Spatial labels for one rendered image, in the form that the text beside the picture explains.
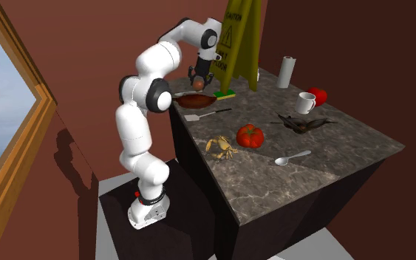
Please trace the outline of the yellow caution floor sign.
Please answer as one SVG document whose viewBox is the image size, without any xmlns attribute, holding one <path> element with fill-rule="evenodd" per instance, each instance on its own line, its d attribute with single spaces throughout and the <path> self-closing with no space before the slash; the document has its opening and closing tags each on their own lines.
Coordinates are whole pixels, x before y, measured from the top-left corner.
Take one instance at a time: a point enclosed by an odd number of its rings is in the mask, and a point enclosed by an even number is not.
<svg viewBox="0 0 416 260">
<path fill-rule="evenodd" d="M 232 78 L 243 77 L 256 91 L 262 0 L 229 0 L 216 52 L 222 56 L 211 64 L 211 72 L 226 93 Z"/>
</svg>

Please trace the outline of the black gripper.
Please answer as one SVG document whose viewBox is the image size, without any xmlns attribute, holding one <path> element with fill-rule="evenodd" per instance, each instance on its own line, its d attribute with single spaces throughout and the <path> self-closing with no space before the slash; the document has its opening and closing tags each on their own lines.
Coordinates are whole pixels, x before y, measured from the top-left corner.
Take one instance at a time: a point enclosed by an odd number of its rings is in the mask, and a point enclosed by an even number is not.
<svg viewBox="0 0 416 260">
<path fill-rule="evenodd" d="M 208 86 L 214 78 L 214 73 L 210 73 L 211 60 L 198 57 L 195 67 L 188 68 L 188 77 L 191 84 L 194 83 L 195 76 L 200 76 L 204 80 L 204 87 Z"/>
</svg>

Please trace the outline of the dark robot stand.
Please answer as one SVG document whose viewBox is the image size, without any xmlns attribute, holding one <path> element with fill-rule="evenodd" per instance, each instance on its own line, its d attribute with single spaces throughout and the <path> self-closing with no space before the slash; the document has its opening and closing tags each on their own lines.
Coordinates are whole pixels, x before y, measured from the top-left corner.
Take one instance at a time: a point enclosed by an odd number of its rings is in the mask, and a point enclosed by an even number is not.
<svg viewBox="0 0 416 260">
<path fill-rule="evenodd" d="M 167 162 L 166 217 L 140 230 L 127 210 L 137 181 L 130 180 L 99 197 L 118 260 L 208 260 L 214 254 L 214 213 L 208 200 L 176 160 Z"/>
</svg>

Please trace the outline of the red apple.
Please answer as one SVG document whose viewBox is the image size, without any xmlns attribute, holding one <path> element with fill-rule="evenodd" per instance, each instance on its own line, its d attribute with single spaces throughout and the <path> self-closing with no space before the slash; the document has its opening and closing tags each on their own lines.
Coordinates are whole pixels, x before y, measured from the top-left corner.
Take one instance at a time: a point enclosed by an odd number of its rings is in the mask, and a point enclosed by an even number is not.
<svg viewBox="0 0 416 260">
<path fill-rule="evenodd" d="M 323 89 L 317 87 L 310 87 L 307 92 L 315 95 L 316 106 L 320 106 L 327 101 L 327 93 Z"/>
</svg>

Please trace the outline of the yellow crab figure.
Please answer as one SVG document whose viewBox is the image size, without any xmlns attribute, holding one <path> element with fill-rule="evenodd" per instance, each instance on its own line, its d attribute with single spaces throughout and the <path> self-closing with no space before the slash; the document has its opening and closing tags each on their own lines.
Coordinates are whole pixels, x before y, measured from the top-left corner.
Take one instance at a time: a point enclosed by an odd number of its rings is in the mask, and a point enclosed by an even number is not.
<svg viewBox="0 0 416 260">
<path fill-rule="evenodd" d="M 222 135 L 211 138 L 205 146 L 205 151 L 209 152 L 211 150 L 211 146 L 218 147 L 219 153 L 211 153 L 211 156 L 219 160 L 222 158 L 225 160 L 232 159 L 233 154 L 238 152 L 238 150 L 230 144 L 229 139 Z"/>
</svg>

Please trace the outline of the white mug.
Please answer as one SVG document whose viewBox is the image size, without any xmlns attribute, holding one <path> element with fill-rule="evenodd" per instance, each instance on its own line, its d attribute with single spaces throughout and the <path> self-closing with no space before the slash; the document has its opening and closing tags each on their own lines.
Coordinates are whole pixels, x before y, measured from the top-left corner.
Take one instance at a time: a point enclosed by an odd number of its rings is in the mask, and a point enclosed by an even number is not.
<svg viewBox="0 0 416 260">
<path fill-rule="evenodd" d="M 296 104 L 295 111 L 299 114 L 308 114 L 316 105 L 316 96 L 309 92 L 300 92 Z"/>
</svg>

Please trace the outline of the silver spoon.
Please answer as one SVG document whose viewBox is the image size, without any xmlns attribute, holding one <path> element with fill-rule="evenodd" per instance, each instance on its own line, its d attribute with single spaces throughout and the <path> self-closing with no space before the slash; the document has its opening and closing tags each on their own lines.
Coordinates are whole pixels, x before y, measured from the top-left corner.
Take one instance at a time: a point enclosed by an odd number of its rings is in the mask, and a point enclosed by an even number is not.
<svg viewBox="0 0 416 260">
<path fill-rule="evenodd" d="M 294 155 L 291 155 L 291 156 L 288 156 L 288 157 L 280 157 L 280 158 L 277 158 L 277 159 L 275 159 L 274 162 L 277 165 L 286 165 L 286 164 L 288 164 L 288 162 L 289 162 L 290 159 L 295 158 L 295 157 L 306 156 L 306 155 L 308 155 L 310 153 L 311 153 L 310 150 L 306 150 L 306 151 L 302 151 L 302 152 L 299 152 L 297 154 L 294 154 Z"/>
</svg>

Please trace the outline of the dark spiky figure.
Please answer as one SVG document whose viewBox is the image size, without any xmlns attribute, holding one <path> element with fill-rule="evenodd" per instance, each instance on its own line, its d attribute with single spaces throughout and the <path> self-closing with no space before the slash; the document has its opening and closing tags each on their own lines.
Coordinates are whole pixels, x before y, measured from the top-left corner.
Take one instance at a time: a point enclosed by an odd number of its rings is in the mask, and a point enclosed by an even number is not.
<svg viewBox="0 0 416 260">
<path fill-rule="evenodd" d="M 281 122 L 274 122 L 274 124 L 282 124 L 284 127 L 292 130 L 293 132 L 297 134 L 305 134 L 309 131 L 312 131 L 313 129 L 322 127 L 325 124 L 333 123 L 333 121 L 330 121 L 327 118 L 311 120 L 307 122 L 297 117 L 291 117 L 291 116 L 284 117 L 280 115 L 279 113 L 276 113 L 276 114 Z"/>
</svg>

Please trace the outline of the green and yellow sponge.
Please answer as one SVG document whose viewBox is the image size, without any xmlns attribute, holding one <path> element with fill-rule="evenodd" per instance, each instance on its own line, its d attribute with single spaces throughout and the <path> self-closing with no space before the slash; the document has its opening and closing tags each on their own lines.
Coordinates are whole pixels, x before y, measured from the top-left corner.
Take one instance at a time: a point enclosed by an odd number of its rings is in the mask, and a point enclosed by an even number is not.
<svg viewBox="0 0 416 260">
<path fill-rule="evenodd" d="M 233 98 L 236 95 L 236 93 L 232 89 L 229 89 L 226 93 L 218 91 L 214 92 L 213 95 L 217 98 L 217 100 L 224 100 L 227 98 Z"/>
</svg>

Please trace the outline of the white paper towel roll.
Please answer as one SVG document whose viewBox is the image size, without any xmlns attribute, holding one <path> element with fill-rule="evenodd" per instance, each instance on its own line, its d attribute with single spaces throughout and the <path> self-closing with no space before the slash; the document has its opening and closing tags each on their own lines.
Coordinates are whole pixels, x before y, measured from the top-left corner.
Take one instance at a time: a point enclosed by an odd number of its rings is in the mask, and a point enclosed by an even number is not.
<svg viewBox="0 0 416 260">
<path fill-rule="evenodd" d="M 296 59 L 291 56 L 284 56 L 276 86 L 280 89 L 286 89 L 290 84 Z"/>
</svg>

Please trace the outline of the large red tomato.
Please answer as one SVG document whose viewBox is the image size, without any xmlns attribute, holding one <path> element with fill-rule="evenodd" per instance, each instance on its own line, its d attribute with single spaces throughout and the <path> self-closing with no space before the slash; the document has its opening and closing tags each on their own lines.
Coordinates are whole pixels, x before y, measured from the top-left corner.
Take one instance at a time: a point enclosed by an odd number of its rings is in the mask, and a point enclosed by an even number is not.
<svg viewBox="0 0 416 260">
<path fill-rule="evenodd" d="M 253 124 L 241 127 L 236 134 L 236 141 L 241 147 L 259 148 L 265 140 L 265 136 L 260 128 Z"/>
</svg>

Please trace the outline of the brown shallow pan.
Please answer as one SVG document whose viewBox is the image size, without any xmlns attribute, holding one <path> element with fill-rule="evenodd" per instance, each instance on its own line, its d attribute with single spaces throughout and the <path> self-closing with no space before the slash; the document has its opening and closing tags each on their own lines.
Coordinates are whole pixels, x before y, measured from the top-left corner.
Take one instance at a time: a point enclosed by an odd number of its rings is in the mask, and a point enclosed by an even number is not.
<svg viewBox="0 0 416 260">
<path fill-rule="evenodd" d="M 202 94 L 187 94 L 180 97 L 173 97 L 172 100 L 186 109 L 203 109 L 213 104 L 217 98 Z"/>
</svg>

